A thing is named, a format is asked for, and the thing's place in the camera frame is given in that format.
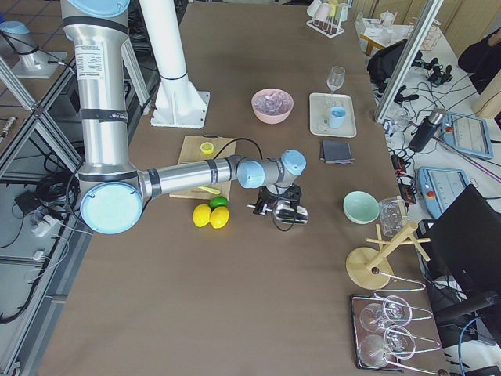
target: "black thermos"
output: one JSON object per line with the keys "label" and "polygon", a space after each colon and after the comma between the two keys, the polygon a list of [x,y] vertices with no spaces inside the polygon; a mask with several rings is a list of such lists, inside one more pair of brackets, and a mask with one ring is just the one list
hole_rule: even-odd
{"label": "black thermos", "polygon": [[437,131],[437,128],[442,125],[444,116],[445,109],[443,108],[437,107],[431,111],[431,114],[426,116],[421,122],[413,139],[410,140],[409,149],[415,153],[419,153],[424,149],[428,141],[430,141],[431,137],[433,137]]}

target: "green bowl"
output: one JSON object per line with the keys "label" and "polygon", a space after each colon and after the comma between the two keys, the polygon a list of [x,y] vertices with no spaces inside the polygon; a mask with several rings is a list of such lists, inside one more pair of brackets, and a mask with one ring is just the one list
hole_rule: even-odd
{"label": "green bowl", "polygon": [[359,190],[346,195],[343,210],[350,221],[359,225],[371,223],[379,216],[379,204],[376,199]]}

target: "blue cable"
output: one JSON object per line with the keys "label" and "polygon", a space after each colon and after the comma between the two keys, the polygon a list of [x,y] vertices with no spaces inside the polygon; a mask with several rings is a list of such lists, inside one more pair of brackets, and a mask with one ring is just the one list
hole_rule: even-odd
{"label": "blue cable", "polygon": [[477,321],[478,319],[480,319],[480,317],[475,317],[474,319],[471,319],[470,321],[468,321],[468,324],[466,324],[464,326],[464,328],[461,330],[461,334],[460,334],[460,343],[458,343],[457,345],[457,355],[459,357],[459,362],[460,362],[460,368],[461,368],[461,374],[463,376],[465,376],[465,373],[464,373],[464,367],[463,367],[463,361],[461,359],[461,342],[463,341],[463,335],[464,335],[464,332],[467,331],[467,328],[472,324],[474,323],[475,321]]}

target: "black monitor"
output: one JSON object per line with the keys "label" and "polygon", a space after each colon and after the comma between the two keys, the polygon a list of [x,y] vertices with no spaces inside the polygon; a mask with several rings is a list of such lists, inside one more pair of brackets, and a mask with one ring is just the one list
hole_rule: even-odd
{"label": "black monitor", "polygon": [[501,215],[469,185],[427,235],[435,257],[445,263],[467,296],[446,311],[449,318],[455,310],[457,316],[476,311],[501,345]]}

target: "wooden round base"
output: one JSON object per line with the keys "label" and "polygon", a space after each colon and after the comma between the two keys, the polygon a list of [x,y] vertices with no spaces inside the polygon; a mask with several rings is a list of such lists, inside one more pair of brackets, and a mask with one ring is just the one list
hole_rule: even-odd
{"label": "wooden round base", "polygon": [[[377,290],[383,288],[390,281],[389,277],[380,274],[373,274],[370,270],[366,269],[366,264],[377,256],[378,251],[369,247],[356,248],[350,252],[346,258],[346,270],[351,280],[358,286],[366,288],[367,290]],[[393,274],[391,266],[387,259],[377,266],[381,272]]]}

